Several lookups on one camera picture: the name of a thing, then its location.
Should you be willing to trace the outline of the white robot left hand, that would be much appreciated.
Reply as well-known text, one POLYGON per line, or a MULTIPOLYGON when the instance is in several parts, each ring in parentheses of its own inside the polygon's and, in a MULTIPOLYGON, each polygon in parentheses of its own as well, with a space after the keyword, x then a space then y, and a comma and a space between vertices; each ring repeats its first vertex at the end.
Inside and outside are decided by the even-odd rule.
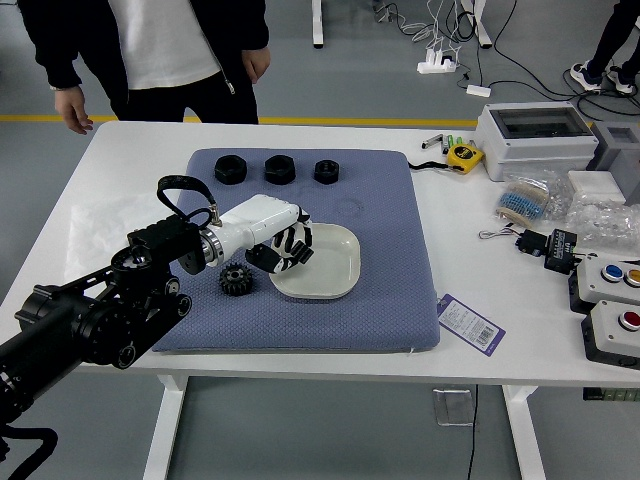
POLYGON ((219 217, 202 232, 206 262, 229 261, 239 250, 258 269, 277 274, 313 256, 312 222, 296 204, 257 194, 219 217))

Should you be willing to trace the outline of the person's left hand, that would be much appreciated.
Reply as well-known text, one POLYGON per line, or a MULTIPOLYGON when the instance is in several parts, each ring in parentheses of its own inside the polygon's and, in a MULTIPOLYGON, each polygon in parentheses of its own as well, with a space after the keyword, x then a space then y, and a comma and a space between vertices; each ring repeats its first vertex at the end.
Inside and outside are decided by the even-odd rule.
POLYGON ((252 84, 256 84, 271 64, 271 52, 268 47, 257 50, 243 50, 241 58, 252 84))

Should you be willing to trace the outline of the person's right hand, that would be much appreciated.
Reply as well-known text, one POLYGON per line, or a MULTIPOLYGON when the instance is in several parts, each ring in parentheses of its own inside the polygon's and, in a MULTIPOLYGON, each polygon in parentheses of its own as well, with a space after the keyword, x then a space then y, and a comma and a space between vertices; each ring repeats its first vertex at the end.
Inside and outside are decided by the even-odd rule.
POLYGON ((93 130, 93 121, 85 111, 85 97, 80 86, 55 90, 54 107, 72 132, 86 135, 93 130))

